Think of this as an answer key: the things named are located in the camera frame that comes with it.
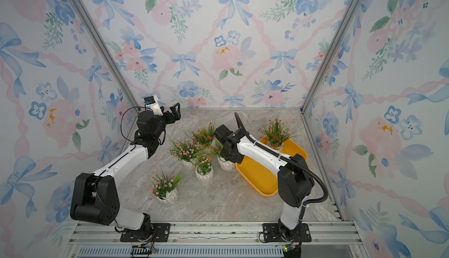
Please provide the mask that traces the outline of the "potted plant orange red flowers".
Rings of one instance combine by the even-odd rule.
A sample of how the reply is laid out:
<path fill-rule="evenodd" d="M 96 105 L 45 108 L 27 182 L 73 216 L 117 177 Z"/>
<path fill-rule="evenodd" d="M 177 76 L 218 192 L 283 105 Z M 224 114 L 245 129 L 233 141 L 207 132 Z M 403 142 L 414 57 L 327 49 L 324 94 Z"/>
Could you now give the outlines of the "potted plant orange red flowers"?
<path fill-rule="evenodd" d="M 213 145 L 213 155 L 217 157 L 218 164 L 224 171 L 232 171 L 235 169 L 235 163 L 231 161 L 227 161 L 224 157 L 222 157 L 221 153 L 223 151 L 222 144 L 217 140 L 214 139 L 214 145 Z"/>

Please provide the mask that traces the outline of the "potted plant pink white pot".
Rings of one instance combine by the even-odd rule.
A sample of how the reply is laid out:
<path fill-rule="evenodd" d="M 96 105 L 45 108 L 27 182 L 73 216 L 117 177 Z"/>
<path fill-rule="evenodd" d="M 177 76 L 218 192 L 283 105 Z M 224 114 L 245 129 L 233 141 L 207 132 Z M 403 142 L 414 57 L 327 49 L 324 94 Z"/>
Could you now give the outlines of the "potted plant pink white pot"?
<path fill-rule="evenodd" d="M 211 184 L 214 178 L 212 155 L 199 154 L 196 157 L 195 175 L 202 184 Z"/>

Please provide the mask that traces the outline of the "yellow storage box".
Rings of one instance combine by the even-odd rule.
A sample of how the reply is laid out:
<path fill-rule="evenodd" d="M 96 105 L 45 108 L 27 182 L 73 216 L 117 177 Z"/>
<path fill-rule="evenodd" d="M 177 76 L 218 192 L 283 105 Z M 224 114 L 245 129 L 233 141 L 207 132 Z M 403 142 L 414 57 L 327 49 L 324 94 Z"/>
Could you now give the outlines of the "yellow storage box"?
<path fill-rule="evenodd" d="M 291 140 L 284 142 L 279 151 L 289 156 L 298 154 L 303 156 L 305 161 L 308 160 L 307 152 Z M 236 169 L 260 196 L 272 197 L 278 193 L 276 175 L 251 158 L 245 156 L 241 163 L 236 163 Z"/>

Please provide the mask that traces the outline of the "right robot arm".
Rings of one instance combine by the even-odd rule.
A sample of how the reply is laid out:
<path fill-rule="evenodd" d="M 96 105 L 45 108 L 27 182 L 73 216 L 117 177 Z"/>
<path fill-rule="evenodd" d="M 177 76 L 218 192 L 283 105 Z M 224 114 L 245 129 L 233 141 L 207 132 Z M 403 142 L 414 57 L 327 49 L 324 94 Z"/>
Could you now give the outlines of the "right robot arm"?
<path fill-rule="evenodd" d="M 305 159 L 300 155 L 282 154 L 257 141 L 252 135 L 239 128 L 232 132 L 225 125 L 214 132 L 222 145 L 221 157 L 235 164 L 250 159 L 258 163 L 277 179 L 278 194 L 283 201 L 279 227 L 286 231 L 299 228 L 305 213 L 305 200 L 315 185 Z"/>

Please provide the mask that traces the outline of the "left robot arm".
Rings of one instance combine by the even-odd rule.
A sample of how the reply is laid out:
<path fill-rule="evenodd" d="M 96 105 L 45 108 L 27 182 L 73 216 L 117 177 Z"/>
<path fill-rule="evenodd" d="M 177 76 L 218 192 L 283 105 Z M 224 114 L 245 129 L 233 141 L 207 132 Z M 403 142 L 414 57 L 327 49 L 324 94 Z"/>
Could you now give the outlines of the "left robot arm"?
<path fill-rule="evenodd" d="M 109 226 L 145 235 L 153 232 L 148 214 L 121 207 L 118 187 L 138 165 L 154 155 L 166 137 L 166 126 L 181 119 L 180 104 L 168 110 L 146 102 L 139 108 L 137 130 L 129 147 L 104 167 L 82 173 L 74 182 L 70 217 L 73 220 Z"/>

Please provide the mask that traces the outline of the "potted plant pink flowers centre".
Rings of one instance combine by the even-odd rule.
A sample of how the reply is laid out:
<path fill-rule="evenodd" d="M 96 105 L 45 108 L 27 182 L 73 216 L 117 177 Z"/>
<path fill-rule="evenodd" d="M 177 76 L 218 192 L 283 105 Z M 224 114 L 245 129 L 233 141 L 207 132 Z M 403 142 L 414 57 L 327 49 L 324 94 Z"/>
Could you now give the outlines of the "potted plant pink flowers centre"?
<path fill-rule="evenodd" d="M 196 156 L 201 152 L 199 143 L 191 140 L 184 142 L 170 140 L 172 148 L 170 154 L 180 161 L 187 169 L 194 170 L 196 167 Z"/>

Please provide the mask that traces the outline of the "potted plant pink front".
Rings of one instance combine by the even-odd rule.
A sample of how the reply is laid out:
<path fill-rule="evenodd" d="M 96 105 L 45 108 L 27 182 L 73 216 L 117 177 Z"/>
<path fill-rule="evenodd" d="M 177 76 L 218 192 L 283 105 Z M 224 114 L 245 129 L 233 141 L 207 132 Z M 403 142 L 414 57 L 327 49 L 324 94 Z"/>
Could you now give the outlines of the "potted plant pink front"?
<path fill-rule="evenodd" d="M 181 175 L 169 176 L 161 171 L 159 175 L 151 179 L 153 198 L 167 205 L 176 204 L 179 199 L 178 186 L 181 180 Z"/>

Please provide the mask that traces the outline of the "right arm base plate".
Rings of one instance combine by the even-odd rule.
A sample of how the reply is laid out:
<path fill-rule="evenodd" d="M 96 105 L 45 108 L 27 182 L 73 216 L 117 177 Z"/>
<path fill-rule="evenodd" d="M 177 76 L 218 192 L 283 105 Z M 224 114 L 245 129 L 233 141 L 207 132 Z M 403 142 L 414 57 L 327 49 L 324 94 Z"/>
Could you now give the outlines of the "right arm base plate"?
<path fill-rule="evenodd" d="M 262 224 L 263 239 L 264 243 L 271 242 L 311 242 L 311 232 L 309 226 L 302 223 L 301 226 L 297 226 L 295 229 L 290 230 L 282 224 L 278 223 L 264 223 Z"/>

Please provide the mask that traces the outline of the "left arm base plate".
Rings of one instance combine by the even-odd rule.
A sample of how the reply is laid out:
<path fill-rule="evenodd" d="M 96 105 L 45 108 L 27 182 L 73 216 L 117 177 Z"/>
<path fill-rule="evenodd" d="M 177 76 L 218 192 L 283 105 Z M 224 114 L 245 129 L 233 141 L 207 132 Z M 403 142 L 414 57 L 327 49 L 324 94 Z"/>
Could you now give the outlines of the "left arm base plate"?
<path fill-rule="evenodd" d="M 126 243 L 167 242 L 170 228 L 170 223 L 151 223 L 143 225 L 140 230 L 125 229 L 120 241 Z"/>

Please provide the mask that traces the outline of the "aluminium front rail frame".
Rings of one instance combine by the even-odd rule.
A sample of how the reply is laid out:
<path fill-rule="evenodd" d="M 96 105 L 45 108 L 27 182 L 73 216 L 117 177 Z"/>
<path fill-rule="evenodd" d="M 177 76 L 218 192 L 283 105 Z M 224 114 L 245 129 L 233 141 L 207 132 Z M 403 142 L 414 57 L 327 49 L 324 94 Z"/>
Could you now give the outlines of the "aluminium front rail frame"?
<path fill-rule="evenodd" d="M 79 223 L 64 258 L 366 258 L 351 221 L 306 222 L 282 241 L 274 222 L 155 222 L 145 243 L 123 242 L 113 227 Z"/>

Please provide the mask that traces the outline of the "aluminium corner post left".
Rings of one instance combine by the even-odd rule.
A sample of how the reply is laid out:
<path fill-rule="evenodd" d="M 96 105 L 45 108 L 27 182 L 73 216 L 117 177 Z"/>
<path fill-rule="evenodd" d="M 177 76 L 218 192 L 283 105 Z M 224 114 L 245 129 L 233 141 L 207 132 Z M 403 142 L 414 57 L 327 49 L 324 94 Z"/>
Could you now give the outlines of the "aluminium corner post left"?
<path fill-rule="evenodd" d="M 117 81 L 117 84 L 121 88 L 125 97 L 129 100 L 131 106 L 138 106 L 137 100 L 135 99 L 132 91 L 125 82 L 124 76 L 121 74 L 120 70 L 116 66 L 113 56 L 109 52 L 107 45 L 104 39 L 102 38 L 99 30 L 96 28 L 94 20 L 90 16 L 84 2 L 82 0 L 69 0 L 69 1 L 74 6 L 74 9 L 76 13 L 80 16 L 80 19 L 83 21 L 83 24 L 87 29 L 88 35 L 94 42 L 94 47 L 97 49 L 100 56 L 106 63 L 107 67 L 110 69 L 112 76 Z"/>

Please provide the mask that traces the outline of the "aluminium corner post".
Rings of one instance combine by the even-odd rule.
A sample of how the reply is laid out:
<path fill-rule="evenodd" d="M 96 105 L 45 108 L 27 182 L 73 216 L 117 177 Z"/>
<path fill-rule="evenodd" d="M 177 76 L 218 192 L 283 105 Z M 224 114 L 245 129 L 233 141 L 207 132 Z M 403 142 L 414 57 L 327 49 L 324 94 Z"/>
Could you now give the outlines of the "aluminium corner post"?
<path fill-rule="evenodd" d="M 348 27 L 355 17 L 356 10 L 360 8 L 361 3 L 362 0 L 350 0 L 349 5 L 347 6 L 347 10 L 345 11 L 340 25 L 336 30 L 336 34 L 330 42 L 328 53 L 325 56 L 325 59 L 323 60 L 323 63 L 321 64 L 314 81 L 312 82 L 312 86 L 308 92 L 307 98 L 301 108 L 301 113 L 303 115 L 306 114 L 306 112 L 311 108 L 314 95 L 318 91 L 321 81 L 326 76 L 327 69 L 330 66 L 334 56 L 337 54 L 340 45 L 347 34 Z"/>
<path fill-rule="evenodd" d="M 94 20 L 90 16 L 84 2 L 82 0 L 69 0 L 69 1 L 74 6 L 74 9 L 76 13 L 80 16 L 80 19 L 83 21 L 83 24 L 87 29 L 88 35 L 94 42 L 94 47 L 97 49 L 100 56 L 106 63 L 107 67 L 110 69 L 112 76 L 117 81 L 117 84 L 121 88 L 125 97 L 129 100 L 131 106 L 138 106 L 137 100 L 135 99 L 132 91 L 125 82 L 124 76 L 121 74 L 120 70 L 116 66 L 113 56 L 109 52 L 107 45 L 104 39 L 102 38 L 99 30 L 96 28 Z"/>

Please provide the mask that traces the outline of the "aluminium corner post right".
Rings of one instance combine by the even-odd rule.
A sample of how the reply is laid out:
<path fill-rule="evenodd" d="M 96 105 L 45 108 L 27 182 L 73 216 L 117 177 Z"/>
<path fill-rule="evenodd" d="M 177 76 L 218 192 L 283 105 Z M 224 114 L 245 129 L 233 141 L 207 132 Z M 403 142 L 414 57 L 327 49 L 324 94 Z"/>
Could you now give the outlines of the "aluminium corner post right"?
<path fill-rule="evenodd" d="M 301 113 L 303 115 L 306 114 L 306 112 L 311 108 L 314 95 L 318 91 L 321 81 L 326 76 L 327 69 L 330 66 L 334 56 L 337 54 L 340 45 L 347 34 L 348 27 L 355 17 L 356 10 L 360 8 L 361 3 L 362 0 L 350 0 L 349 5 L 347 6 L 347 10 L 345 11 L 340 25 L 336 30 L 336 34 L 330 42 L 328 53 L 325 56 L 325 59 L 323 60 L 323 63 L 321 64 L 314 81 L 312 82 L 312 86 L 308 92 L 307 98 L 301 108 Z"/>

